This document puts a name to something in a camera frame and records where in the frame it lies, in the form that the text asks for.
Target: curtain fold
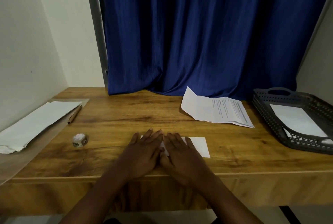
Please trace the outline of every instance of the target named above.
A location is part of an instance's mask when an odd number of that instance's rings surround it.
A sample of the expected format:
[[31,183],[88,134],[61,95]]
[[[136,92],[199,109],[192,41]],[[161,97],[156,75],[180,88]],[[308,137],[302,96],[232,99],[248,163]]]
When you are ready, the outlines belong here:
[[109,94],[296,89],[325,0],[103,0]]

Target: wooden table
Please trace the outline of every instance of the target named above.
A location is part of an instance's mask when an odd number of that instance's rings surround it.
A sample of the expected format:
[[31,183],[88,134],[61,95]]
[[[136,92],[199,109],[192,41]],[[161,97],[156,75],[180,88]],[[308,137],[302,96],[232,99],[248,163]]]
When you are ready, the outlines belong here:
[[[23,170],[0,187],[0,212],[65,213],[93,186],[135,132],[148,128],[205,137],[205,161],[249,206],[333,203],[333,156],[289,149],[270,133],[251,104],[255,128],[195,121],[180,109],[182,97],[139,91],[108,96],[104,88],[68,88],[55,98],[89,98],[68,125]],[[71,138],[89,135],[83,148]],[[170,178],[161,167],[128,183],[113,211],[205,209],[206,201]]]

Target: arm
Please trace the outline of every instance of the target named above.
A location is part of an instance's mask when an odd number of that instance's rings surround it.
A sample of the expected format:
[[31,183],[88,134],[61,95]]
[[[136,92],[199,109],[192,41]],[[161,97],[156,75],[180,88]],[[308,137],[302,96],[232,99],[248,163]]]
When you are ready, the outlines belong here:
[[222,181],[208,168],[205,161],[186,137],[187,145],[178,133],[163,137],[170,159],[160,154],[161,165],[179,183],[198,191],[213,208],[217,217],[226,224],[262,224],[243,205]]
[[60,224],[102,223],[118,191],[131,179],[143,176],[156,166],[161,142],[161,130],[152,134],[152,129],[149,129],[142,138],[135,133],[119,158],[108,167]]

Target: gray plastic tray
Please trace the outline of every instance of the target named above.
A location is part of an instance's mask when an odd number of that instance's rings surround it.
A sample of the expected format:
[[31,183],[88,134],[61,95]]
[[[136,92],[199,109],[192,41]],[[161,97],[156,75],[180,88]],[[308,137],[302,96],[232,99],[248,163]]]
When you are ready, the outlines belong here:
[[[283,145],[304,151],[333,155],[333,144],[323,143],[323,140],[333,140],[333,106],[318,97],[294,92],[287,88],[254,89],[253,104],[266,123]],[[289,95],[277,95],[273,92],[284,91]],[[318,137],[298,133],[287,127],[273,112],[270,104],[302,108],[314,122],[328,135]]]

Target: white paper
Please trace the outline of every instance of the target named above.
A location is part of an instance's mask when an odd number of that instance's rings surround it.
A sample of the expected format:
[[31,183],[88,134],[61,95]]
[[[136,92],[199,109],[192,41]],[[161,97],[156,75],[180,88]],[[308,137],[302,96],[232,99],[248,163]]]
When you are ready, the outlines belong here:
[[208,98],[186,88],[181,108],[195,120],[213,123],[232,123],[254,128],[243,104],[231,98]]
[[81,102],[53,101],[36,109],[14,125],[0,132],[0,154],[21,151],[49,125],[65,116]]
[[[294,131],[301,134],[327,137],[327,134],[302,108],[272,104],[270,106],[273,109],[275,115],[290,129],[293,129]],[[291,134],[288,131],[285,129],[284,131],[288,137],[291,137]],[[323,140],[322,142],[333,144],[333,141],[330,139]]]
[[[195,149],[199,152],[199,154],[202,157],[210,158],[206,138],[204,138],[204,137],[189,137],[189,138],[191,139]],[[185,137],[182,137],[182,139],[185,142],[185,144],[187,145],[187,142],[185,141]],[[167,148],[165,147],[163,141],[161,142],[160,147],[164,148],[164,153],[168,156],[169,152],[167,151]]]

